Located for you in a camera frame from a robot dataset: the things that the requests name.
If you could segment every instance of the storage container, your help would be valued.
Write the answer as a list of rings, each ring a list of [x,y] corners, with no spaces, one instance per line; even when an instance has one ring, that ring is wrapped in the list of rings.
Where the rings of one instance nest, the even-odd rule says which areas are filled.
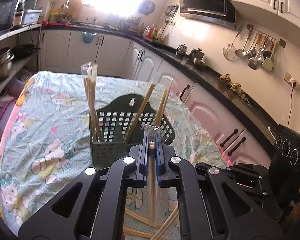
[[[42,10],[32,10],[32,9],[24,10],[23,17],[22,17],[22,24],[37,22],[41,12]]]
[[[141,123],[153,125],[157,114],[149,102],[146,104],[130,140],[128,143],[124,141],[124,135],[132,124],[142,101],[143,96],[128,94],[116,98],[109,105],[97,110],[104,142],[100,142],[99,139],[96,142],[93,141],[90,125],[91,158],[94,167],[98,169],[109,167],[116,160],[127,156],[132,146],[142,143],[144,132],[140,130]],[[169,145],[173,142],[175,133],[165,116],[162,118],[161,128],[165,135],[162,142]]]

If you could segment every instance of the electric socket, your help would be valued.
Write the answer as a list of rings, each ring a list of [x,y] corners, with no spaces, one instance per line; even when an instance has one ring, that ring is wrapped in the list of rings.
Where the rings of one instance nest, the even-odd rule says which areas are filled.
[[[291,78],[292,78],[292,76],[287,72],[286,74],[285,74],[285,76],[284,76],[284,80],[289,84],[289,85],[293,85],[293,83],[292,82],[290,82],[290,80],[291,80]],[[294,89],[295,90],[297,90],[298,89],[298,87],[300,86],[300,84],[299,84],[299,82],[297,81],[297,80],[293,80],[294,82],[296,82],[296,86],[294,87]]]

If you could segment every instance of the power cord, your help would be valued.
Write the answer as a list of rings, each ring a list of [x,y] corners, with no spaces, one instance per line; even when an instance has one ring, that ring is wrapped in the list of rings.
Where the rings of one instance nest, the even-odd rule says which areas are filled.
[[[292,89],[291,89],[291,97],[290,97],[290,114],[289,114],[289,120],[288,120],[288,126],[289,127],[289,123],[290,123],[290,116],[291,116],[291,111],[292,111],[292,93],[293,93],[293,89],[295,88],[295,86],[297,85],[297,83],[294,81],[292,84]]]

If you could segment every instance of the bottle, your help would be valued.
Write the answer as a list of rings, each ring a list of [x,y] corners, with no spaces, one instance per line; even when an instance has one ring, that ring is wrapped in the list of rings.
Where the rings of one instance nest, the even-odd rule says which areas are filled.
[[[157,33],[158,33],[158,29],[157,29],[157,25],[153,28],[152,33],[151,33],[151,39],[155,39]]]
[[[159,40],[162,33],[163,33],[163,27],[157,32],[157,35],[155,36],[155,39]]]
[[[146,38],[148,39],[152,39],[152,32],[154,30],[155,24],[153,24],[149,29],[148,29],[148,33],[146,35]]]
[[[143,37],[145,37],[148,34],[148,30],[149,30],[150,26],[147,26],[145,31],[143,32]]]

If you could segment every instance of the frying pan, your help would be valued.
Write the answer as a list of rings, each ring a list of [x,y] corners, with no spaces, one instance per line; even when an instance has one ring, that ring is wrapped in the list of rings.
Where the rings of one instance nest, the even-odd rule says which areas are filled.
[[[12,49],[13,54],[16,58],[24,58],[30,56],[35,51],[38,51],[40,48],[35,47],[33,44],[24,44],[18,45]]]

